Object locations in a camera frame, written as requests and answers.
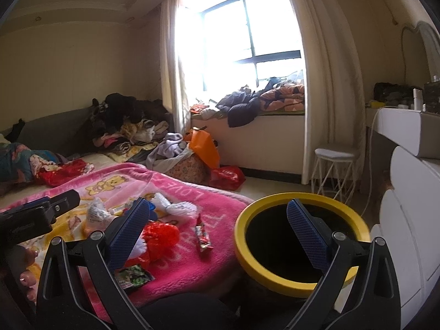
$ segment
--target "fingernail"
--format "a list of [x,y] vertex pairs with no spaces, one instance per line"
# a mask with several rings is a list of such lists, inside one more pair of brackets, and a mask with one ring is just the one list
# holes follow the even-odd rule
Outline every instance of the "fingernail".
[[27,298],[29,299],[29,301],[35,301],[35,294],[30,293],[27,295]]

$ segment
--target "window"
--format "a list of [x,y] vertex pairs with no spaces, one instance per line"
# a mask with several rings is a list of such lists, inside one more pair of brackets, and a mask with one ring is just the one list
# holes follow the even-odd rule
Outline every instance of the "window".
[[301,35],[289,0],[228,0],[202,13],[204,90],[218,101],[246,84],[303,69]]

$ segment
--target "orange plastic bag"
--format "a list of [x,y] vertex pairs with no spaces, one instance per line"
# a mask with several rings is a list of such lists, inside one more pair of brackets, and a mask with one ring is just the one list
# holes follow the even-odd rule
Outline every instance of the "orange plastic bag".
[[188,142],[191,141],[192,133],[194,130],[205,130],[206,128],[207,128],[206,125],[203,128],[196,128],[196,127],[191,128],[191,130],[188,133],[186,133],[185,136],[183,137],[184,141],[188,141]]
[[209,168],[219,168],[220,155],[210,133],[194,129],[189,147]]

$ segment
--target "screw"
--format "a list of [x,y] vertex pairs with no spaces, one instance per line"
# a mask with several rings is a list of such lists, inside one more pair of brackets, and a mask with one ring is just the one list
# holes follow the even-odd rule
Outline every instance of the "screw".
[[347,238],[346,235],[344,235],[342,232],[336,232],[333,237],[335,237],[338,241],[345,241]]
[[94,241],[97,241],[102,237],[103,237],[103,233],[100,230],[97,230],[90,235],[90,238],[93,239]]
[[56,246],[61,243],[61,237],[53,237],[51,240],[53,246]]
[[380,246],[384,246],[385,245],[385,240],[382,237],[377,237],[376,238],[376,243]]

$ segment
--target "yellow ring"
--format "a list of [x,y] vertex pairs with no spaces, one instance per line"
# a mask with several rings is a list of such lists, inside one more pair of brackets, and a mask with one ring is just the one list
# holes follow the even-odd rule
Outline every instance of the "yellow ring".
[[[305,205],[315,205],[326,208],[342,217],[353,229],[358,241],[370,242],[371,239],[367,225],[355,211],[347,205],[325,196],[307,192],[286,192],[284,194],[261,198],[247,206],[237,218],[234,229],[235,254],[239,263],[250,277],[269,290],[296,298],[308,298],[310,294],[312,294],[316,283],[293,282],[270,272],[257,262],[246,243],[247,227],[257,214],[270,207],[287,204],[294,198],[299,198]],[[353,280],[356,272],[356,266],[348,271],[344,285],[347,285]]]

